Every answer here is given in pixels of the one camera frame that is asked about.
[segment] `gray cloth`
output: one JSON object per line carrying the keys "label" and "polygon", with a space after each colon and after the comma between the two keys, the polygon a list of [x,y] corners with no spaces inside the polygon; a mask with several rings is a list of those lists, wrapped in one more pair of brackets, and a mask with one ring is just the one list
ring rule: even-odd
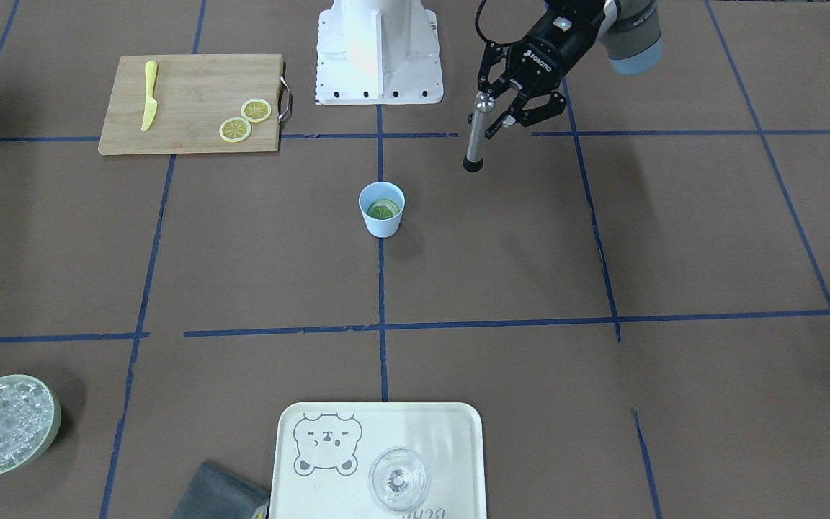
{"label": "gray cloth", "polygon": [[267,515],[267,492],[202,463],[171,519],[254,519]]}

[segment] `ice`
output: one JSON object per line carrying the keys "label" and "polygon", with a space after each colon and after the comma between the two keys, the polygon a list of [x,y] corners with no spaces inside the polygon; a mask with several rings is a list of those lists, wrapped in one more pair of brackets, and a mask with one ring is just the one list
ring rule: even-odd
{"label": "ice", "polygon": [[0,383],[0,466],[20,463],[43,439],[53,398],[40,384]]}

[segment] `lime slice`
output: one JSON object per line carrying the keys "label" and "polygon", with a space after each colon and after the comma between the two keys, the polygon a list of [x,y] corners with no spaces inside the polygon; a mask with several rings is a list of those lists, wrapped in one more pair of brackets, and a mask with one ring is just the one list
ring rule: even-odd
{"label": "lime slice", "polygon": [[399,206],[389,198],[376,200],[367,210],[367,216],[378,220],[389,220],[399,214]]}
{"label": "lime slice", "polygon": [[220,137],[226,142],[245,141],[250,134],[250,122],[241,117],[231,117],[220,125]]}
{"label": "lime slice", "polygon": [[248,99],[243,103],[243,117],[251,123],[260,123],[271,116],[271,104],[264,99]]}

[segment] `bear face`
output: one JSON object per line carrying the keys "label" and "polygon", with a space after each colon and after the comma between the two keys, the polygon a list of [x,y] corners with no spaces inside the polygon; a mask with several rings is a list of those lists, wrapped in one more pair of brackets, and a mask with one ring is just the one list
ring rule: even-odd
{"label": "bear face", "polygon": [[342,476],[355,473],[358,466],[354,456],[363,430],[352,415],[320,414],[297,422],[293,440],[297,443],[297,458],[293,470],[300,476],[309,476],[316,469],[335,469]]}

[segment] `wooden cutting board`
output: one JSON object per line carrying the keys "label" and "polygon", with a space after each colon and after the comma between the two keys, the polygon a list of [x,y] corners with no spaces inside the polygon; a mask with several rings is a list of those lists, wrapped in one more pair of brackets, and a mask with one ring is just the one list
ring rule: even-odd
{"label": "wooden cutting board", "polygon": [[[154,93],[159,108],[152,126],[141,131],[146,97],[143,69],[148,60],[159,64]],[[123,56],[98,151],[102,155],[277,151],[282,72],[281,55]],[[220,124],[241,116],[241,106],[253,98],[270,102],[274,114],[251,125],[245,141],[224,141]]]}

